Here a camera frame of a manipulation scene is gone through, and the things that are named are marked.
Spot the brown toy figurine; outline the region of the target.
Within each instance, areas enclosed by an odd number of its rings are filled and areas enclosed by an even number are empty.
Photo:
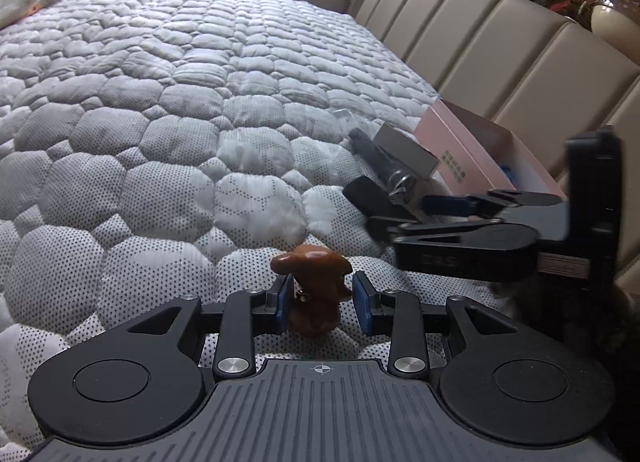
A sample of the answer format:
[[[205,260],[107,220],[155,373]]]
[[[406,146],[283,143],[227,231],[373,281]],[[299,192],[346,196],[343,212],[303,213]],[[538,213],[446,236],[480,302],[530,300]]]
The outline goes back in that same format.
[[[352,265],[340,254],[316,245],[299,245],[270,261],[273,272],[291,274],[296,283],[290,310],[292,329],[307,337],[319,337],[340,323],[340,305],[352,298],[345,277]]]

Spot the black rectangular case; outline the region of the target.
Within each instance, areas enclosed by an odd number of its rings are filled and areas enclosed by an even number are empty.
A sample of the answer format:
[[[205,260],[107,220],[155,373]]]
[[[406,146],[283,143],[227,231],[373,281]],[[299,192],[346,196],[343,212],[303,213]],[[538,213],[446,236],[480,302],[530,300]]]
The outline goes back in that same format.
[[[366,216],[366,230],[375,240],[387,240],[391,227],[419,222],[404,207],[393,204],[387,192],[366,176],[345,185],[343,195]]]

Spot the pink cardboard box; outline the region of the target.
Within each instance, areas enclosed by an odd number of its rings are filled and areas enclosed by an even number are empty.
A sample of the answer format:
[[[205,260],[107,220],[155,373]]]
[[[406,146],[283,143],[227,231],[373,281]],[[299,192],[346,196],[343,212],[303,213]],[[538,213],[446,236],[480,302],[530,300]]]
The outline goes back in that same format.
[[[565,196],[514,133],[456,104],[434,102],[413,134],[439,159],[438,172],[454,195],[516,190]],[[511,189],[500,165],[514,170],[517,189]]]

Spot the clear plastic bag item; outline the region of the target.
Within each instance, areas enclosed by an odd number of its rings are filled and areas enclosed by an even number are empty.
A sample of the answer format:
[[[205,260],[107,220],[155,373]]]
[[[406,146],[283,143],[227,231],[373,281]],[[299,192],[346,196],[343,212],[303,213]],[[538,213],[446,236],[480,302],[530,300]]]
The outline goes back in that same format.
[[[336,110],[333,116],[352,151],[368,164],[384,185],[390,201],[395,205],[413,204],[421,193],[421,179],[373,142],[381,126],[375,127],[366,118],[350,110]]]

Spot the white grey small box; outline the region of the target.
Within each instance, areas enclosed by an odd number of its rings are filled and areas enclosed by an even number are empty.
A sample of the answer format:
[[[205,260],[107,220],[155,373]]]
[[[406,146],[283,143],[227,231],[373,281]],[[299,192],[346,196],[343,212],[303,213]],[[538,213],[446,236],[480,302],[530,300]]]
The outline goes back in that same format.
[[[433,153],[391,125],[381,126],[373,142],[421,179],[430,179],[439,165]]]

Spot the quilted grey mattress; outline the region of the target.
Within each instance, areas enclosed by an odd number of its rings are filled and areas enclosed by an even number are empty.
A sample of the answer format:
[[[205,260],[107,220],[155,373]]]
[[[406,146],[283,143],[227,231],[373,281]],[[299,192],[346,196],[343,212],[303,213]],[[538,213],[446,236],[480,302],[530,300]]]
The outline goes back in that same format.
[[[301,244],[377,287],[495,305],[402,272],[344,186],[336,112],[412,131],[435,89],[347,15],[295,0],[61,0],[1,34],[1,456],[42,439],[43,361],[181,295],[268,289]]]

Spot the beige padded headboard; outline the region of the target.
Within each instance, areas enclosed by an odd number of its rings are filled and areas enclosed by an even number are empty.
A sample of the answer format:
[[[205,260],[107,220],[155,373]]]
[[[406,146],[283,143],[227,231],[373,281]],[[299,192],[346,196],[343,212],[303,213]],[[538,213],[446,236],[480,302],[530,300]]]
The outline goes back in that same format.
[[[617,283],[638,292],[638,65],[528,0],[364,0],[355,18],[445,100],[512,131],[556,179],[569,137],[612,126],[625,151]]]

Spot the cream round lamp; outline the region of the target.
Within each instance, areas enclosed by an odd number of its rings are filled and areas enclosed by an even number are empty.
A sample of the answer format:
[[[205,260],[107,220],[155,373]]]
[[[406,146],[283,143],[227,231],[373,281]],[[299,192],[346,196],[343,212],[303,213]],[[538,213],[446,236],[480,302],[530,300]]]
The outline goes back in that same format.
[[[598,0],[591,11],[591,32],[640,64],[640,0]]]

